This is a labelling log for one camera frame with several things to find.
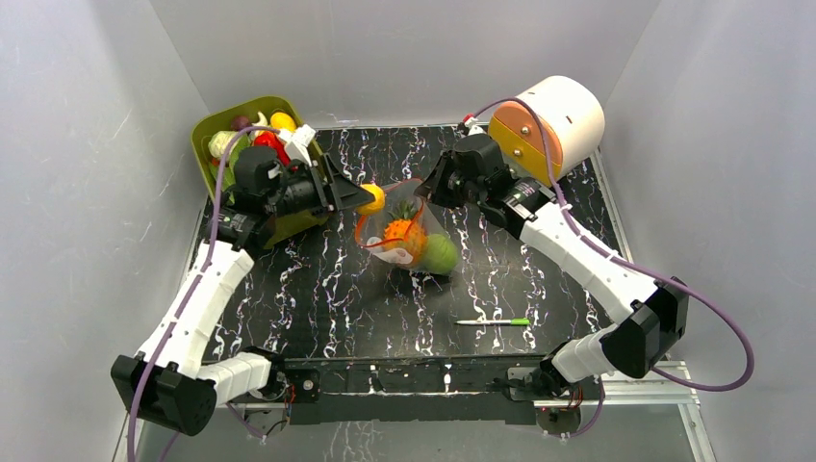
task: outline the plastic bag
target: plastic bag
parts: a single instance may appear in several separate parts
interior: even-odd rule
[[[414,195],[420,184],[421,180],[411,179],[384,187],[385,206],[360,217],[354,238],[392,265],[447,275],[457,268],[460,252],[425,200]]]

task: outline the white wall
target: white wall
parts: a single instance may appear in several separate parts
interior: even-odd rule
[[[151,0],[207,107],[315,126],[454,122],[552,74],[605,101],[658,0]]]
[[[816,3],[664,0],[612,92],[603,162],[635,260],[720,300],[756,374],[702,394],[718,459],[816,460]],[[699,304],[695,378],[742,371]]]
[[[0,460],[110,460],[110,379],[172,300],[203,101],[146,0],[0,2]]]

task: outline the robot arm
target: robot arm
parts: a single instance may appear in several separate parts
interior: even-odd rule
[[[233,398],[256,390],[267,396],[283,392],[284,361],[275,353],[250,347],[212,365],[202,367],[201,362],[224,307],[252,269],[252,257],[274,235],[276,218],[306,210],[319,216],[373,200],[328,156],[312,160],[303,154],[309,142],[309,136],[304,139],[298,133],[287,139],[293,159],[287,167],[270,147],[242,151],[235,163],[236,186],[229,192],[233,203],[221,207],[211,223],[217,226],[218,241],[199,246],[192,269],[156,330],[136,355],[119,355],[111,368],[126,407],[143,384],[137,399],[139,418],[192,436],[217,406]]]
[[[442,154],[416,194],[455,208],[475,204],[485,218],[536,248],[564,269],[599,302],[613,324],[559,346],[541,363],[529,385],[560,395],[590,375],[621,371],[641,378],[683,335],[687,295],[612,263],[566,225],[560,207],[534,178],[517,178],[487,134],[470,133]],[[581,235],[609,249],[579,226]]]

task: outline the floor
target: floor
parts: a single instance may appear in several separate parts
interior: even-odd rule
[[[384,128],[322,131],[318,142],[355,181],[388,185],[423,177],[457,138],[453,127]],[[591,163],[561,184],[577,220],[617,247]],[[354,242],[356,214],[339,213],[256,261],[205,360],[250,345],[292,358],[548,352],[608,325],[570,276],[475,209],[435,213],[462,251],[461,271],[441,278],[391,269]],[[482,315],[532,325],[454,324]]]

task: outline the white robot arm segment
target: white robot arm segment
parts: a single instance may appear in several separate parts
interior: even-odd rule
[[[238,284],[252,269],[252,258],[243,251],[235,251],[232,245],[224,242],[215,243],[212,264],[204,271],[201,267],[209,250],[209,245],[202,243],[192,269],[187,273],[184,284],[179,289],[167,313],[150,337],[140,346],[149,358],[171,322],[176,322],[173,334],[162,350],[156,365],[166,367],[169,363],[178,365],[178,372],[190,378],[198,377],[204,348],[216,327],[216,322],[224,307],[235,292]],[[176,311],[188,292],[193,279],[201,277],[198,287],[187,303],[187,307],[176,319]]]
[[[609,319],[621,323],[632,314],[634,300],[646,300],[654,292],[651,278],[615,265],[589,248],[564,222],[558,204],[550,202],[527,221],[519,240],[550,258],[600,303]],[[578,224],[583,236],[610,254],[617,252]]]
[[[204,366],[198,378],[216,383],[216,405],[267,386],[271,363],[261,355],[241,352],[230,359]]]

